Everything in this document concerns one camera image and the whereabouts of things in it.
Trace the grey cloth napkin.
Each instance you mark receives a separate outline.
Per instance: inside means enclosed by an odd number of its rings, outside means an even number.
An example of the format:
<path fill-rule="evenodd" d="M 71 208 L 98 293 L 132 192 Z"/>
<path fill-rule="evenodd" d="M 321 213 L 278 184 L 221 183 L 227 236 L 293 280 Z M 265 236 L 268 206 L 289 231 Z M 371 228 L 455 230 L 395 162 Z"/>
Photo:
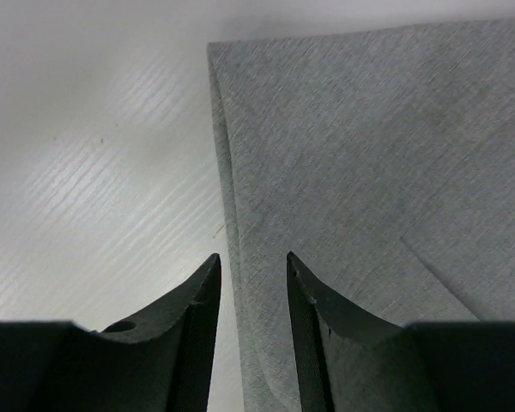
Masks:
<path fill-rule="evenodd" d="M 293 252 L 393 324 L 515 319 L 515 18 L 211 43 L 248 411 L 297 411 Z"/>

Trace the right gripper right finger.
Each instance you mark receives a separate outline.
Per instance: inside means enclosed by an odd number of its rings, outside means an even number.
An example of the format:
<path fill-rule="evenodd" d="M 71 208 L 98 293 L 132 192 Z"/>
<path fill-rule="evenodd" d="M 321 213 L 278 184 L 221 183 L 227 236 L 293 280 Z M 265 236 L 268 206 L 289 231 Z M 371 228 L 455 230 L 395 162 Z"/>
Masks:
<path fill-rule="evenodd" d="M 305 411 L 515 411 L 515 322 L 397 326 L 287 256 Z"/>

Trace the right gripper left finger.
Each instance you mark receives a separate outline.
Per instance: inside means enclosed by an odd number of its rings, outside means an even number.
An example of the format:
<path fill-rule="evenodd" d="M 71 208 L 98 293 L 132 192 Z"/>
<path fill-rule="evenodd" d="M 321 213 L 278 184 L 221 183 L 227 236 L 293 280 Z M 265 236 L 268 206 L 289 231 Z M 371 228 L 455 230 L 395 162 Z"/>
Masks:
<path fill-rule="evenodd" d="M 221 260 L 102 331 L 0 322 L 0 411 L 204 411 Z"/>

